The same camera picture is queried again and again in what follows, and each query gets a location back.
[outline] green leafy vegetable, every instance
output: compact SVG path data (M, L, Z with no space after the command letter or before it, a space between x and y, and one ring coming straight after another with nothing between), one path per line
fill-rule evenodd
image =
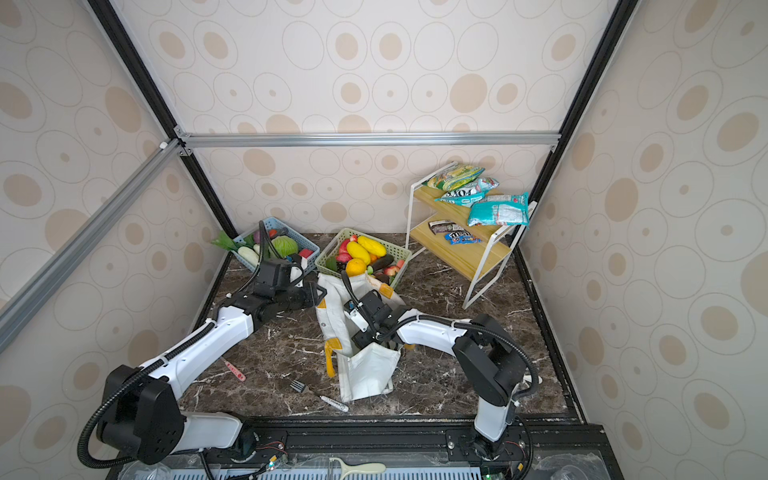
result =
M243 238L243 242L245 242L245 246L248 248L253 248L253 245L256 244L256 242L253 241L253 234Z
M299 244L291 237L282 235L272 240L272 244L282 258L299 253Z
M237 245L235 245L232 239L230 239L223 230L219 232L219 237L212 240L210 243L225 250L231 250L233 252L237 251Z

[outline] robotic arm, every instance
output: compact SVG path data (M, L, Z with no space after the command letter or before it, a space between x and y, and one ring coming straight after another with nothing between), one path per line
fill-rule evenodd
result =
M182 412L178 399L209 365L278 313L319 305L326 291L314 283L302 285L302 277L301 269L287 260L263 260L251 279L256 280L253 287L223 302L215 320L206 320L187 338L141 366L123 365L111 372L104 402L78 441L83 465L110 468L134 459L152 465L175 452L206 448L229 449L236 461L249 458L256 437L248 422L243 422L247 419L223 412ZM360 327L354 336L358 347L394 341L429 346L456 357L480 397L475 450L483 458L494 458L506 425L515 416L518 399L531 395L538 386L533 382L520 390L526 368L532 378L538 378L520 347L490 316L451 321L406 307L392 310L376 292L358 300L343 277L351 296L346 313ZM94 429L103 443L127 456L93 458L88 440Z
M345 315L360 331L353 342L363 349L370 343L424 345L456 358L478 394L473 446L482 458L494 458L502 446L506 426L515 418L519 399L538 388L538 371L504 328L482 313L474 319L451 320L399 306L384 304L376 291L358 300L343 274L350 300ZM530 386L521 389L525 370Z

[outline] blue plastic basket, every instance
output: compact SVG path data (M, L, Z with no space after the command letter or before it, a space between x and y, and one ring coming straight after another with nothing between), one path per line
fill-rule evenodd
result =
M288 237L293 238L296 241L296 243L299 244L299 252L301 250L304 250L305 248L308 249L308 250L312 250L312 255L310 255L310 258L306 259L307 260L307 265L306 265L305 272L311 272L312 270L315 269L315 259L320 254L320 247L318 247L314 243L310 242L310 240L308 238L306 238L304 235L302 235L301 233L295 231L293 228L291 228L290 226L286 225L284 222L276 219L275 217L265 218L264 219L264 226L266 227L267 231L272 230L272 229L279 230L279 229L281 229L283 227L287 228L288 229ZM244 237L247 237L247 236L251 235L253 232L255 232L258 229L259 229L259 225L257 224L248 233L244 233L244 234L240 235L238 238L233 238L232 240L233 240L234 243L241 243L243 241ZM244 258L242 258L240 255L237 254L237 252L232 252L232 253L235 254L235 257L237 257L237 259L243 265L248 267L248 270L253 272L256 269L256 267L254 265L251 265L250 263L248 263L248 260L245 260Z

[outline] yellow mango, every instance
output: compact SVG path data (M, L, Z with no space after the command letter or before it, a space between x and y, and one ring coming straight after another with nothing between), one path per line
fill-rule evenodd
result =
M371 256L368 253L368 250L362 248L359 243L349 242L346 245L346 251L349 252L349 255L352 255L353 259L359 258L365 263L365 265L371 264Z
M386 255L386 248L373 238L358 237L357 243L359 243L362 248L368 250L370 253L373 253L377 257L384 257Z
M346 263L346 274L349 276L362 275L366 272L366 268L366 263L363 262L360 258L353 258Z

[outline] dark marble surface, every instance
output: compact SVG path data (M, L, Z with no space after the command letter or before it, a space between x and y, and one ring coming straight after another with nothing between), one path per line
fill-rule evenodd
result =
M332 234L307 234L320 248ZM402 245L405 234L379 234L383 240ZM412 251L420 246L411 245ZM215 305L237 290L250 271L233 259L216 295ZM468 310L462 309L469 281L429 251L409 263L396 291L406 305L424 313L472 318L478 313L495 317L536 362L544 378L535 396L522 400L521 412L565 412L562 389L552 369L541 332L514 264ZM231 410L244 415L343 415L308 393L290 387L292 379L313 391L339 398L338 379L326 374L323 334L314 309L286 314L257 330L232 347L224 358L237 366L247 380L240 382L223 361L203 372L180 400L192 412ZM360 399L349 404L350 415L474 415L477 395L455 359L424 346L403 350L392 376L395 389L388 395Z

